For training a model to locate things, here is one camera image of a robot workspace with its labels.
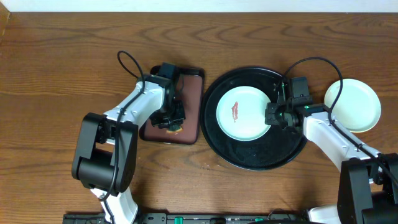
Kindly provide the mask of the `green yellow sponge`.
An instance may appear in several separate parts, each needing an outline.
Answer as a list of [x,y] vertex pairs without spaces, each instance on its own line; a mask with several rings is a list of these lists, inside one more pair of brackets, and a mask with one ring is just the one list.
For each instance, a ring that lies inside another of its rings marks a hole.
[[172,125],[169,126],[169,128],[166,130],[167,134],[177,134],[179,132],[181,132],[183,129],[181,127],[181,125]]

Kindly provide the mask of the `green plate with stain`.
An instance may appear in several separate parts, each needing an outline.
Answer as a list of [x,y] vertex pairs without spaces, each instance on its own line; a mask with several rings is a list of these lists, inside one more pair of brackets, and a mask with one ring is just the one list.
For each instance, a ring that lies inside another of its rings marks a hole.
[[367,84],[355,79],[344,79],[343,90],[332,114],[353,133],[369,131],[381,117],[381,102]]

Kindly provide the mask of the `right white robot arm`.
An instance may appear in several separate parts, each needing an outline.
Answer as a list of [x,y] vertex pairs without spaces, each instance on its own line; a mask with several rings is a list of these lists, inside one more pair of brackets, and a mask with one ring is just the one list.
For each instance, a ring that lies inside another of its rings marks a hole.
[[397,223],[397,154],[368,146],[324,105],[295,109],[268,103],[265,122],[316,144],[340,172],[336,205],[311,208],[310,223]]

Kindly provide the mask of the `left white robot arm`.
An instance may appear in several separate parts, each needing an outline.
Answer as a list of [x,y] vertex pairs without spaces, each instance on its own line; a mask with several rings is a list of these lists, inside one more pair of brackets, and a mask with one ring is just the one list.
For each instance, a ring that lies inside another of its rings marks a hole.
[[104,114],[88,113],[82,121],[72,164],[72,176],[101,202],[108,223],[133,223],[138,206],[129,185],[136,168],[139,130],[153,114],[171,126],[173,115],[184,120],[182,102],[175,99],[178,78],[149,75],[134,91]]

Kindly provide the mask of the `round black tray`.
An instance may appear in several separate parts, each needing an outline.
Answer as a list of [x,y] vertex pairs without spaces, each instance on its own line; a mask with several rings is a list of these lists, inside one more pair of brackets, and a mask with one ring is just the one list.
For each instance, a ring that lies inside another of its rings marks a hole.
[[263,67],[243,67],[228,71],[211,84],[201,105],[200,123],[203,135],[217,155],[237,167],[248,170],[275,169],[290,162],[307,143],[296,131],[270,126],[268,132],[253,141],[228,137],[216,120],[216,107],[221,97],[239,86],[263,91],[272,103],[277,101],[275,86],[283,76]]

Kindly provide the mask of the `rectangular black water tray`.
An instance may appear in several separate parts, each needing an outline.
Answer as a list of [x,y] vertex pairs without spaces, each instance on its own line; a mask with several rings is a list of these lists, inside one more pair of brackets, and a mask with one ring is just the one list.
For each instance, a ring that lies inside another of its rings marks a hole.
[[197,141],[205,73],[200,68],[180,68],[179,72],[176,99],[183,103],[183,123],[178,130],[171,131],[153,126],[151,120],[147,120],[139,131],[142,140],[186,145],[192,145]]

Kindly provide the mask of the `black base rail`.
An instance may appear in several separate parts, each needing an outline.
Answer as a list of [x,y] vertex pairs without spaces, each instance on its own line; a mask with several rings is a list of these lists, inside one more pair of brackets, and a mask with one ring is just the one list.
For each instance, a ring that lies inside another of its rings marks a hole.
[[[108,223],[104,214],[64,214],[63,224]],[[310,223],[301,215],[282,212],[270,215],[187,215],[166,213],[138,214],[133,224],[247,224],[247,223]]]

